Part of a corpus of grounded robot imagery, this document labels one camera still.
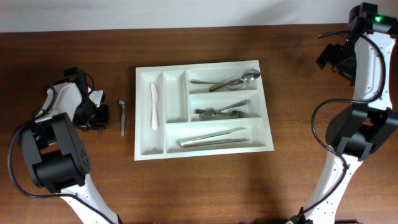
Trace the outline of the pink plastic knife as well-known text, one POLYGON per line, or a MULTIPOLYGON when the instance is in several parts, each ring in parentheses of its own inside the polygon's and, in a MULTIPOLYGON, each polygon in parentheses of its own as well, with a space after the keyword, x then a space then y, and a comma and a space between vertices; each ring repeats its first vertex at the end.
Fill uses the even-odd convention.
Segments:
POLYGON ((157 112, 157 103, 159 102, 159 94, 154 83, 150 84, 150 93, 152 101, 150 125, 152 129, 157 129, 159 127, 159 115, 157 112))

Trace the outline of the steel tablespoon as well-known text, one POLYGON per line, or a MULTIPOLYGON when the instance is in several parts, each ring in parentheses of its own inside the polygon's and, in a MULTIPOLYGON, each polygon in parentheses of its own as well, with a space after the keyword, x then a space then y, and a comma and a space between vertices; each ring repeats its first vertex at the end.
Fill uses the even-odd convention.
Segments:
POLYGON ((230 81, 228 81, 226 83, 222 83, 222 84, 215 84, 215 85, 209 87, 209 92, 214 92, 216 90, 219 90, 220 88, 223 88, 224 86, 227 86, 227 85, 232 84, 237 81, 255 80, 255 79, 259 78, 260 76, 261 76, 261 72, 259 70, 249 69, 249 70, 244 71, 240 78, 230 80, 230 81))
MULTIPOLYGON (((204 84, 204 85, 219 85, 222 84, 222 82, 208 82, 208 81, 201 81, 201 80, 190 80, 191 84, 204 84)), ((226 88, 229 90, 237 90, 242 88, 245 85, 245 82, 242 80, 238 80, 234 83, 231 83, 229 85, 226 85, 226 88)))

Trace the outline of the steel kitchen tongs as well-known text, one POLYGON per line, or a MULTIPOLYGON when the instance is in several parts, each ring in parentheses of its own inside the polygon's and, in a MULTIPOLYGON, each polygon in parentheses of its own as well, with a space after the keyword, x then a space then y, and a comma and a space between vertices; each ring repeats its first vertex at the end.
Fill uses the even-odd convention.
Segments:
POLYGON ((217 144, 229 144, 235 142, 246 142, 249 141, 249 138, 224 138, 218 139, 220 136, 227 136, 234 133, 240 133, 245 131, 245 128, 234 128, 228 129, 224 131, 218 131, 215 133, 204 134, 200 136, 194 136, 191 138, 178 139, 177 144, 181 148, 189 148, 189 147, 202 147, 202 146, 210 146, 217 144))

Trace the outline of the steel fork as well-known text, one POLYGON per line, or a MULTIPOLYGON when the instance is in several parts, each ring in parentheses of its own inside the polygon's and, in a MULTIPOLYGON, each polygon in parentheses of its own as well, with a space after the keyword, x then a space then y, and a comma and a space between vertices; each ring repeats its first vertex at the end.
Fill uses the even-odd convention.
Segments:
POLYGON ((220 108, 220 109, 207 108, 203 112, 198 113, 198 119, 200 121, 203 121, 210 117, 214 117, 216 115, 222 114, 226 110, 230 110, 230 109, 237 108, 237 107, 244 106, 244 105, 249 105, 250 103, 251 103, 250 100, 241 100, 237 103, 234 103, 229 106, 225 106, 224 108, 220 108))
MULTIPOLYGON (((205 110, 201 110, 201 109, 194 109, 193 113, 194 114, 202 114, 204 113, 205 110)), ((220 112, 218 113, 218 115, 223 115, 223 116, 229 116, 229 117, 237 117, 237 118, 248 118, 249 115, 243 111, 239 111, 239 110, 232 110, 230 112, 220 112)))

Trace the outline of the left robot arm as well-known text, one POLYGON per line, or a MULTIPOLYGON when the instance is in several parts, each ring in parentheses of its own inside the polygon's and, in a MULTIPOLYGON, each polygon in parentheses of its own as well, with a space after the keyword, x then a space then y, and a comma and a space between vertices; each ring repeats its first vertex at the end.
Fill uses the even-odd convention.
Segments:
POLYGON ((62 79, 46 87, 43 107, 12 142, 18 142, 33 183, 48 190, 46 198, 64 200, 83 223, 120 223, 92 181, 90 158, 77 133, 108 125, 105 94, 94 84, 84 70, 65 69, 62 79))

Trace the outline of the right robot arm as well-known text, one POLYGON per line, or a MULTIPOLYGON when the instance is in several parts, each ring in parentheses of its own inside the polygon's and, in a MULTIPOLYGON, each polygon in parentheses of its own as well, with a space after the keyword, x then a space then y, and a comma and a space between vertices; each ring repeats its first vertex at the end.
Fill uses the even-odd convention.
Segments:
POLYGON ((320 68, 333 72, 354 86, 348 107, 328 124, 325 140, 315 139, 328 152, 317 186, 306 206, 289 223, 335 223, 344 192, 364 160, 374 154, 397 129, 392 110, 389 70, 397 39, 397 19, 378 13, 378 6, 363 2, 349 12, 346 30, 327 32, 346 39, 329 44, 318 57, 320 68))

